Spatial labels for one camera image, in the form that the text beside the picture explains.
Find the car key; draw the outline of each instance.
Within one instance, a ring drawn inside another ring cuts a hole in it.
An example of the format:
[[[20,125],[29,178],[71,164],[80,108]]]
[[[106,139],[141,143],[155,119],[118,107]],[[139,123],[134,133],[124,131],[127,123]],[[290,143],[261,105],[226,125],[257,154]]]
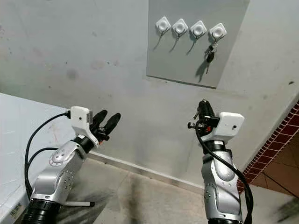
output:
[[[216,51],[217,51],[217,47],[215,46],[213,47],[212,45],[209,46],[209,53],[206,57],[206,62],[207,62],[206,74],[209,71],[210,63],[214,60]]]

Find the key fob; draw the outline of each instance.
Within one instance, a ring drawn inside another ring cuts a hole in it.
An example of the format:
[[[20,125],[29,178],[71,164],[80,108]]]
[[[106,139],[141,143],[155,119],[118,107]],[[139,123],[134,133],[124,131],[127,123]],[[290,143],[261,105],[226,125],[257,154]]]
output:
[[[206,62],[211,63],[214,59],[214,56],[215,56],[215,52],[214,51],[210,52],[206,58]]]

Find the red brick wall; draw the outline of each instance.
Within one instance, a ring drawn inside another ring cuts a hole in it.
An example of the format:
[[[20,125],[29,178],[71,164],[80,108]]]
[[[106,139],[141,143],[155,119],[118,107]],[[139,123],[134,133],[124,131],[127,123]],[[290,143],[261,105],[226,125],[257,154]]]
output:
[[[278,153],[288,144],[299,130],[299,101],[291,109],[286,118],[280,123],[278,128],[268,138],[261,147],[250,164],[243,171],[247,183],[253,180],[271,163]],[[244,185],[238,180],[237,187],[239,192],[243,192]]]

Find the gray metal panel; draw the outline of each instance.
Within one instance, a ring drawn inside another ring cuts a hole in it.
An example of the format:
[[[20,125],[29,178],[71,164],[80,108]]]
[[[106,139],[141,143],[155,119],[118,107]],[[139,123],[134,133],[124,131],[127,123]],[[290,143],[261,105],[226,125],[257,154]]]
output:
[[[249,0],[150,0],[147,76],[217,87],[248,3]],[[155,24],[162,16],[166,16],[171,25],[183,18],[189,28],[202,20],[207,33],[194,43],[188,31],[176,43],[176,36],[169,30],[159,42]],[[228,33],[219,41],[215,59],[206,74],[205,51],[214,41],[208,31],[220,22]]]

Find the key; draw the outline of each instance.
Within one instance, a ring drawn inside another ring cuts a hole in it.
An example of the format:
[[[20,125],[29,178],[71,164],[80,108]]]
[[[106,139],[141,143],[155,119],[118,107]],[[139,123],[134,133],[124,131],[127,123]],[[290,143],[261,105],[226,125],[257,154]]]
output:
[[[215,52],[211,51],[206,58],[206,62],[208,63],[206,68],[206,74],[209,71],[210,63],[213,61],[214,57],[215,57]]]

